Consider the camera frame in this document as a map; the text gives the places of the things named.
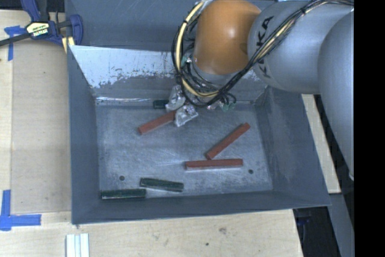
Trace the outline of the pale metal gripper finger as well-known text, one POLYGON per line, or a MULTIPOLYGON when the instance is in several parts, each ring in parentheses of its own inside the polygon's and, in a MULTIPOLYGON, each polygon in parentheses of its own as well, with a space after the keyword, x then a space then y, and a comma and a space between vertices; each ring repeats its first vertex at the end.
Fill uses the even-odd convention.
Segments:
POLYGON ((194 106, 183 105, 176 111, 174 124, 177 127, 181 127, 192 119, 195 119, 198 115, 199 114, 194 106))
POLYGON ((171 89, 171 93, 168 98, 168 103, 166 103, 166 110, 177 110, 182 107, 185 103, 185 96, 180 85, 175 85, 171 89))

